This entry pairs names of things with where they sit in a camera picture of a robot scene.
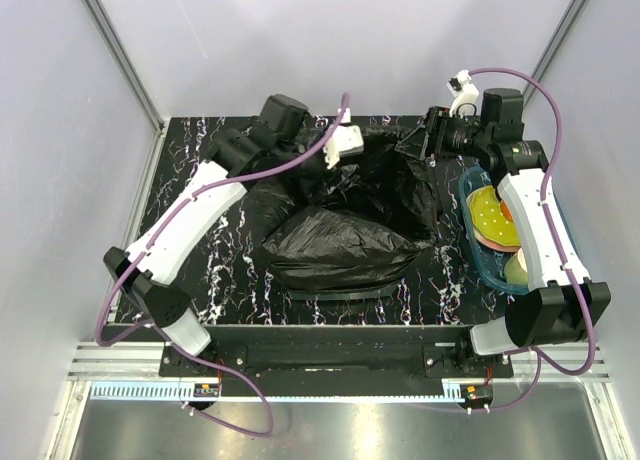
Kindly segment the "black trash bag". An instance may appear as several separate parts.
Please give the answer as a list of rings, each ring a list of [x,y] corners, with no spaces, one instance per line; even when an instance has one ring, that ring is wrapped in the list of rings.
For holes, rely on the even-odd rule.
[[[242,210],[256,254],[290,290],[390,284],[437,242],[435,182],[409,154],[410,128],[366,126],[364,151],[321,179],[257,182]]]

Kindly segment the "dark green trash bin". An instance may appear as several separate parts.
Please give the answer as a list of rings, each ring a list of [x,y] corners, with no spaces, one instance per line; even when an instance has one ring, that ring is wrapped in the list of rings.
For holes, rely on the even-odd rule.
[[[301,290],[283,287],[283,291],[292,301],[306,302],[344,302],[371,300],[391,296],[398,288],[399,282],[389,282],[374,286],[361,286],[357,288],[325,289],[325,290]]]

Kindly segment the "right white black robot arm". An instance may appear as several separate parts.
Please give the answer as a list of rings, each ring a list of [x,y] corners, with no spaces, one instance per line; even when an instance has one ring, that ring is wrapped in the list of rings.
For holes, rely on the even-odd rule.
[[[554,159],[539,142],[524,139],[519,90],[480,92],[461,80],[449,89],[452,104],[431,107],[406,143],[424,157],[479,162],[509,210],[528,275],[526,294],[502,318],[468,330],[454,351],[455,367],[472,377],[488,367],[490,356],[531,349],[559,372],[582,375],[595,361],[594,327],[611,291],[592,280],[575,251],[552,188]]]

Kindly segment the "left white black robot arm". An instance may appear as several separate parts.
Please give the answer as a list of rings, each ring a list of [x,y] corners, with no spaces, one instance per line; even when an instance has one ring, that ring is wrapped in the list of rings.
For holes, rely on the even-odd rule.
[[[334,144],[349,117],[344,94],[336,119],[306,146],[297,139],[309,109],[284,94],[267,98],[246,131],[225,129],[212,140],[210,153],[164,214],[126,248],[112,247],[103,257],[114,279],[105,303],[116,295],[138,304],[144,326],[156,328],[181,353],[181,364],[196,376],[215,366],[211,336],[198,320],[188,294],[173,282],[194,247],[217,220],[258,181],[298,171],[318,160],[327,172],[340,159]]]

